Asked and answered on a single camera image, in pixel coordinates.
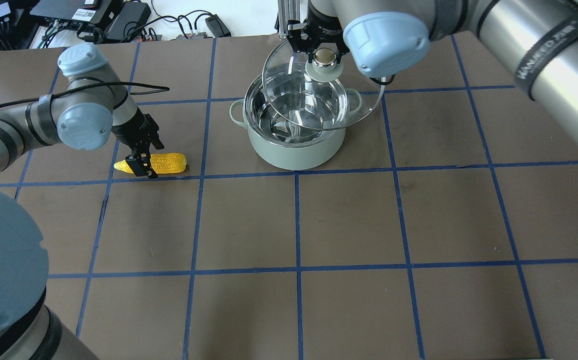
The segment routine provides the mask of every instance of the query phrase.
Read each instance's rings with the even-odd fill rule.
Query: corn
[[[126,160],[113,164],[116,170],[133,174]],[[179,174],[186,169],[186,156],[183,153],[153,153],[151,155],[151,167],[158,174]]]

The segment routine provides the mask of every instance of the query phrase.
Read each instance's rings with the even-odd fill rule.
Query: glass pot lid
[[[333,43],[309,55],[294,52],[282,41],[266,59],[262,72],[263,94],[269,105],[287,121],[314,130],[336,130],[367,117],[384,93],[362,75],[351,55],[339,62]]]

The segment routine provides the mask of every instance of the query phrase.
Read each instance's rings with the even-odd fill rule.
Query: robotic arm
[[[158,177],[150,148],[164,148],[159,127],[138,109],[98,48],[90,43],[68,48],[58,65],[69,78],[66,93],[0,110],[0,172],[29,150],[59,142],[94,150],[113,133],[131,149],[126,161],[133,173]]]
[[[279,0],[278,30],[314,68],[321,44],[351,52],[360,73],[383,78],[410,68],[430,41],[469,30],[515,74],[578,143],[578,2],[574,0]]]

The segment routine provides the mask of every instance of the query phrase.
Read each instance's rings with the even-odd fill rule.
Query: grid line
[[[391,126],[389,125],[389,114],[387,112],[387,100],[385,96],[382,97],[382,116],[384,118],[384,127],[387,136],[387,145],[389,147],[389,156],[391,158],[391,167],[393,172],[393,184],[396,192],[396,203],[398,205],[398,218],[400,221],[400,232],[402,235],[402,246],[405,253],[407,278],[409,284],[409,292],[411,296],[411,308],[413,312],[413,319],[415,325],[415,337],[417,339],[417,350],[421,359],[424,359],[424,342],[422,340],[422,328],[420,326],[420,316],[417,309],[417,296],[415,296],[415,282],[413,278],[413,267],[411,265],[411,255],[408,248],[407,226],[405,225],[405,215],[402,207],[402,198],[400,193],[400,184],[398,178],[398,165],[393,150],[393,140],[391,137]]]
[[[53,94],[55,90],[55,84],[58,83],[58,76],[60,75],[60,67],[58,66],[55,70],[55,75],[53,75],[53,82],[51,82],[51,88],[49,89],[49,94]],[[29,166],[31,164],[31,158],[33,157],[33,150],[29,151],[28,157],[26,157],[26,162],[24,163],[24,169],[22,170],[22,174],[20,175],[20,182],[17,185],[17,190],[15,191],[15,201],[20,196],[22,191],[22,186],[24,184],[24,178],[26,178],[26,172],[29,170]]]
[[[520,260],[522,265],[562,265],[578,264],[578,257],[561,259],[526,259]],[[413,262],[413,269],[438,268],[479,268],[479,267],[506,267],[515,266],[515,260],[495,261],[467,261],[467,262]],[[301,272],[329,272],[329,271],[375,271],[375,270],[403,270],[405,263],[394,264],[356,264],[356,265],[316,265],[301,266]],[[264,274],[297,272],[297,266],[281,266],[266,268],[228,268],[228,269],[196,269],[195,275],[225,275],[225,274]],[[101,272],[93,273],[93,278],[142,278],[153,276],[189,276],[190,270],[180,271],[130,271],[130,272]],[[88,273],[51,273],[49,279],[85,279]]]
[[[469,86],[469,79],[467,77],[467,73],[465,71],[464,65],[462,63],[462,57],[460,55],[460,51],[458,50],[458,44],[456,43],[455,36],[451,35],[451,42],[453,43],[453,49],[455,51],[456,58],[458,59],[458,64],[460,66],[460,72],[462,73],[462,77],[464,79],[464,84],[467,88],[467,95],[469,96],[469,102],[471,103],[471,109],[473,111],[473,116],[476,121],[476,125],[478,126],[478,132],[482,141],[482,146],[485,150],[485,155],[487,156],[487,162],[489,164],[489,168],[491,171],[491,178],[494,183],[495,187],[495,194],[497,195],[497,200],[500,205],[500,210],[502,211],[502,217],[504,220],[504,226],[506,227],[506,233],[509,238],[509,244],[511,246],[511,252],[513,253],[513,259],[515,262],[515,267],[518,272],[518,277],[520,279],[520,285],[522,287],[522,292],[524,294],[524,300],[526,303],[527,310],[529,312],[529,319],[531,320],[531,327],[533,328],[533,334],[536,340],[536,344],[538,345],[538,351],[540,353],[541,358],[546,358],[544,345],[542,343],[542,338],[540,336],[540,330],[538,328],[538,322],[536,321],[535,313],[533,312],[533,305],[531,304],[531,297],[529,296],[529,289],[527,288],[526,280],[524,278],[524,272],[522,271],[522,264],[520,262],[520,257],[518,255],[518,250],[515,246],[515,239],[513,238],[513,231],[511,230],[511,223],[509,222],[509,217],[506,212],[506,207],[504,205],[504,199],[502,196],[502,191],[500,190],[500,184],[497,180],[497,175],[495,174],[495,167],[493,166],[493,161],[491,160],[491,153],[489,152],[489,148],[487,145],[487,138],[485,136],[482,123],[480,122],[480,118],[478,115],[478,109],[476,108],[476,103],[473,98],[473,93]]]
[[[138,66],[138,57],[140,55],[140,43],[138,43],[136,45],[135,48],[135,55],[133,58],[133,66],[131,68],[131,75],[129,77],[129,81],[132,82],[134,77],[135,77],[135,70]],[[127,91],[130,92],[131,91],[131,87],[127,87]],[[95,233],[95,241],[94,241],[94,246],[93,246],[93,250],[91,253],[91,262],[89,263],[89,269],[88,269],[88,275],[87,275],[87,284],[85,285],[85,292],[82,296],[82,306],[80,308],[80,315],[78,318],[78,326],[76,327],[76,337],[80,337],[80,334],[82,333],[82,326],[84,323],[84,319],[85,319],[85,312],[87,311],[87,303],[88,303],[88,295],[91,289],[91,282],[93,279],[93,273],[94,273],[94,268],[95,268],[95,260],[97,258],[97,249],[99,247],[100,244],[100,237],[102,235],[102,229],[103,229],[103,225],[104,225],[104,215],[106,214],[106,206],[109,203],[109,196],[111,195],[111,186],[113,185],[113,164],[115,163],[115,160],[117,159],[117,155],[118,155],[118,150],[120,148],[120,141],[119,140],[115,140],[115,148],[113,150],[113,156],[111,157],[111,164],[109,166],[109,176],[107,178],[107,182],[106,182],[106,192],[104,194],[104,200],[102,202],[102,207],[100,209],[100,218],[98,221],[98,225],[97,225],[97,230]]]
[[[549,167],[549,166],[578,166],[578,160],[573,161],[550,161],[550,162],[507,162],[493,164],[494,168],[504,167]],[[403,166],[396,167],[398,172],[404,171],[442,171],[442,170],[460,170],[460,169],[487,169],[488,164],[472,164],[466,166],[458,165],[433,165],[433,166]],[[393,171],[392,168],[353,168],[337,170],[301,170],[301,171],[272,171],[272,172],[254,172],[254,173],[227,173],[204,175],[205,179],[235,179],[235,178],[265,178],[271,176],[294,176],[295,174],[303,175],[321,175],[321,174],[357,174],[357,173],[388,173]],[[184,180],[199,180],[199,175],[190,176],[163,176],[159,178],[147,177],[129,177],[114,178],[112,183],[140,183],[140,182],[173,182]],[[85,180],[85,181],[46,181],[46,182],[25,182],[23,187],[73,187],[79,185],[99,185],[106,184],[107,180]],[[18,182],[0,183],[0,188],[17,187]]]
[[[300,174],[294,177],[295,184],[295,266],[296,303],[298,306],[298,360],[304,360],[304,336],[302,326],[302,232],[300,231]]]
[[[184,322],[184,342],[182,350],[183,360],[188,359],[191,333],[191,315],[193,310],[193,289],[195,287],[195,273],[198,262],[198,244],[200,239],[200,217],[202,215],[202,197],[204,196],[204,174],[206,172],[207,147],[209,143],[209,120],[211,118],[211,95],[213,93],[213,70],[215,68],[215,49],[217,39],[213,38],[211,49],[211,66],[209,68],[209,89],[207,91],[207,107],[204,119],[204,146],[202,147],[202,167],[200,169],[200,186],[198,191],[198,206],[195,212],[195,234],[193,235],[193,254],[191,256],[191,273],[189,278],[189,292],[186,301],[186,320]]]

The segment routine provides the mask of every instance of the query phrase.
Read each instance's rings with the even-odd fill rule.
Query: electronic device
[[[85,0],[84,9],[95,9],[100,4],[100,0]]]
[[[122,6],[122,11],[115,17],[109,29],[106,31],[106,43],[119,43],[131,29],[146,24],[151,16],[151,8],[144,2],[127,1]]]
[[[95,28],[105,30],[111,21],[120,13],[122,0],[98,0],[95,9],[87,9],[86,0],[40,0],[31,10],[40,23],[46,27],[55,20],[67,23],[67,29],[93,32]]]

